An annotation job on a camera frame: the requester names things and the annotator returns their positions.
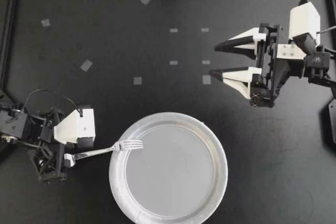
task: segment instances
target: black table surface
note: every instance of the black table surface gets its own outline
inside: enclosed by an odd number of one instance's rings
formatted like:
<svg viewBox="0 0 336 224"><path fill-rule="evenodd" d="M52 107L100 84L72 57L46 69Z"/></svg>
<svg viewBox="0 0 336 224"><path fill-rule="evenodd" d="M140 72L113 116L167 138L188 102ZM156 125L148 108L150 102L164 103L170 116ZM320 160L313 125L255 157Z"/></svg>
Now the black table surface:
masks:
<svg viewBox="0 0 336 224"><path fill-rule="evenodd" d="M288 37L289 11L299 1L20 0L6 91L23 101L29 91L49 88L91 104L95 148L110 146L153 113L180 112L203 121L222 143L229 169L225 196L208 224L334 223L336 151L324 141L321 116L331 91L290 78L269 109L250 107L214 79L202 83L209 69L255 64L214 52L215 44L262 22L282 24ZM311 1L321 27L333 25L326 0ZM46 18L47 28L40 22ZM201 32L205 27L208 33ZM330 34L322 42L331 47ZM93 65L84 72L86 59ZM142 77L142 85L133 85L133 77ZM50 94L34 96L28 107L54 105L72 110ZM112 197L109 163L109 154L84 159L66 182L45 185L26 151L15 149L0 162L0 222L131 223Z"/></svg>

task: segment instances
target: plate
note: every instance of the plate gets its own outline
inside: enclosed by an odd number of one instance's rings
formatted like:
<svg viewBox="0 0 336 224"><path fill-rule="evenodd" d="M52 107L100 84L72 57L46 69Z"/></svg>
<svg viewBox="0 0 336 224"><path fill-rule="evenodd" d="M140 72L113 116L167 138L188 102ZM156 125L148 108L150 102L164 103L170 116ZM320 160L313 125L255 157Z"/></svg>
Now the plate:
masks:
<svg viewBox="0 0 336 224"><path fill-rule="evenodd" d="M139 224L199 224L222 201L227 162L215 134L199 120L158 113L130 126L119 140L144 148L113 152L109 179L120 209Z"/></svg>

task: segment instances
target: fork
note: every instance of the fork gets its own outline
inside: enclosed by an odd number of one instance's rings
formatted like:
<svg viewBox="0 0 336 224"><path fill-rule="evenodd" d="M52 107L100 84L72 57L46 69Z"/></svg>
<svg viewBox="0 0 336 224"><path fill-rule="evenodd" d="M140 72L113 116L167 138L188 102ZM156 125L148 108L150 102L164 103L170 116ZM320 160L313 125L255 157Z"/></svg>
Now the fork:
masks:
<svg viewBox="0 0 336 224"><path fill-rule="evenodd" d="M70 164L68 165L69 167L73 167L77 160L85 158L85 157L96 156L99 154L112 152L112 151L117 151L117 152L131 151L131 150L137 150L137 149L142 149L142 148L143 148L142 140L136 140L136 139L119 140L119 141L116 141L111 147L105 148L105 149L94 150L94 151L89 151L89 152L82 152L82 153L77 153L73 155L69 153L65 153L64 159L70 161Z"/></svg>

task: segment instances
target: plastic plate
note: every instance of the plastic plate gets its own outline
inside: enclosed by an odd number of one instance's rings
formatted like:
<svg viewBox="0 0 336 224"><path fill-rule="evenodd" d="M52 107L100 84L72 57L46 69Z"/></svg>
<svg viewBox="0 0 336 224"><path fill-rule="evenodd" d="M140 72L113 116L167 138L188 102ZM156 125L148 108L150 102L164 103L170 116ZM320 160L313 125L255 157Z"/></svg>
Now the plastic plate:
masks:
<svg viewBox="0 0 336 224"><path fill-rule="evenodd" d="M179 113L147 116L120 137L144 149L113 152L113 196L139 224L204 222L222 201L227 162L222 145L202 122Z"/></svg>

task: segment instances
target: white plastic housing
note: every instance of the white plastic housing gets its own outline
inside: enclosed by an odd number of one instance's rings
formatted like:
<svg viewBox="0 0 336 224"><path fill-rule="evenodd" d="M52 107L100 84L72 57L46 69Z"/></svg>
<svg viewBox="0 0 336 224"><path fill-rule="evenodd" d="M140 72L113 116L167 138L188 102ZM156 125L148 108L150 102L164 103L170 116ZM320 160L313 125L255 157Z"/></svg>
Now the white plastic housing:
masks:
<svg viewBox="0 0 336 224"><path fill-rule="evenodd" d="M81 137L96 137L95 117L93 109L83 109L83 117L80 117L77 110L72 111L58 125L54 127L54 139L62 144L77 144Z"/></svg>
<svg viewBox="0 0 336 224"><path fill-rule="evenodd" d="M316 46L320 44L320 14L311 2L299 5L290 10L289 39L309 33L315 40Z"/></svg>
<svg viewBox="0 0 336 224"><path fill-rule="evenodd" d="M261 68L254 67L249 67L247 70L224 72L223 82L239 91L246 99L250 99L252 76L254 73L261 74L261 72Z"/></svg>

